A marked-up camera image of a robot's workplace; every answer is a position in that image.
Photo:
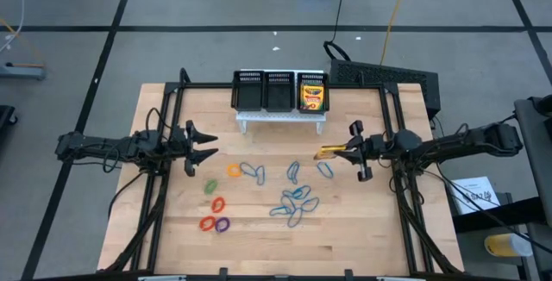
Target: orange rubber band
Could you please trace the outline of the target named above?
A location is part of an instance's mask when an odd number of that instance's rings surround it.
[[[210,209],[213,210],[213,213],[218,213],[224,209],[224,206],[226,203],[224,202],[224,198],[217,197],[215,200],[213,200],[213,203],[210,205]]]
[[[210,222],[210,225],[207,226],[207,227],[205,227],[206,222]],[[216,223],[215,217],[212,216],[212,215],[209,215],[209,216],[204,217],[201,221],[199,221],[199,227],[203,231],[209,231],[209,230],[212,230],[215,227],[215,223]]]
[[[242,175],[242,169],[240,169],[240,165],[238,164],[229,165],[228,168],[226,168],[226,172],[233,178],[238,178]]]

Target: green rubber band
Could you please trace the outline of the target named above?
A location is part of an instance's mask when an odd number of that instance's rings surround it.
[[[205,185],[204,193],[205,195],[210,195],[215,191],[216,187],[218,186],[218,182],[215,179],[207,181],[207,184]]]

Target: gray floor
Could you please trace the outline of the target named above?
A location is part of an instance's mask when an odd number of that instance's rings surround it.
[[[119,0],[26,0],[26,24],[110,25]],[[339,0],[129,0],[122,25],[223,26],[333,24]],[[340,24],[385,25],[396,0],[343,0]],[[522,0],[534,25],[552,25],[549,0]],[[0,0],[0,15],[19,20],[17,0]],[[404,0],[398,25],[521,26],[511,0]],[[0,80],[0,103],[17,107],[20,122],[0,157],[0,279],[18,279],[57,178],[53,150],[71,131],[85,99],[106,33],[26,33],[45,55],[42,82]],[[552,52],[552,34],[539,34]],[[240,68],[329,70],[322,49],[329,32],[118,33],[86,133],[128,133],[143,83],[177,79],[229,81]],[[353,60],[379,62],[384,33],[340,32],[336,42]],[[0,61],[32,62],[21,43]],[[393,33],[386,65],[438,72],[445,132],[508,116],[513,101],[551,92],[526,33]],[[474,156],[450,161],[451,178],[487,175],[497,191],[519,200],[536,194],[524,153],[513,159]],[[73,167],[36,277],[94,272],[117,174]],[[465,258],[468,270],[485,270]]]

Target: wooden table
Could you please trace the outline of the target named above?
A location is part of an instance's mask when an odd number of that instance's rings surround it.
[[[141,87],[131,133],[144,129],[150,108],[159,108],[163,87]],[[399,91],[406,127],[430,140],[419,85],[400,84]],[[312,159],[321,145],[347,142],[348,126],[355,120],[363,121],[366,137],[383,133],[379,94],[331,90],[330,103],[322,135],[310,123],[263,122],[251,123],[248,132],[241,134],[230,108],[230,89],[186,89],[180,124],[191,119],[199,131],[218,136],[217,141],[198,149],[218,147],[220,151],[197,168],[195,178],[185,175],[182,159],[173,161],[155,272],[218,274],[220,267],[228,267],[232,275],[343,275],[344,269],[353,269],[356,276],[408,275],[396,196],[388,187],[391,169],[372,162],[373,179],[360,183],[358,166],[332,159],[329,163],[336,176],[328,179]],[[155,128],[157,120],[150,122],[150,128]],[[298,226],[288,228],[285,216],[271,217],[268,212],[280,206],[282,190],[297,187],[285,174],[294,160],[301,163],[298,186],[310,185],[311,195],[321,202],[314,212],[304,214]],[[266,167],[265,185],[258,186],[249,176],[227,175],[228,165],[242,161]],[[136,173],[134,165],[124,165],[119,188]],[[211,178],[218,180],[218,187],[207,196],[204,185]],[[443,183],[430,175],[417,181],[425,197],[423,213],[429,234],[450,261],[463,269]],[[117,199],[99,268],[111,264],[135,233],[145,182],[145,178],[137,181]],[[227,216],[231,227],[222,234],[202,232],[198,223],[213,215],[210,203],[219,196],[226,200],[220,216]],[[417,267],[422,270],[418,240],[412,233]],[[148,247],[149,237],[142,248],[141,267],[146,265]]]

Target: white rack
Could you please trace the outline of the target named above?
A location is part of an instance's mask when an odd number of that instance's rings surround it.
[[[260,69],[242,69],[242,71],[266,71],[266,72],[294,72],[295,84],[294,92],[297,99],[297,73],[323,73],[319,70],[260,70]],[[324,123],[326,122],[326,113],[324,114],[301,114],[297,109],[291,112],[267,112],[265,109],[255,112],[237,112],[235,120],[240,126],[242,134],[248,131],[248,122],[315,122],[317,124],[317,134],[322,134]]]

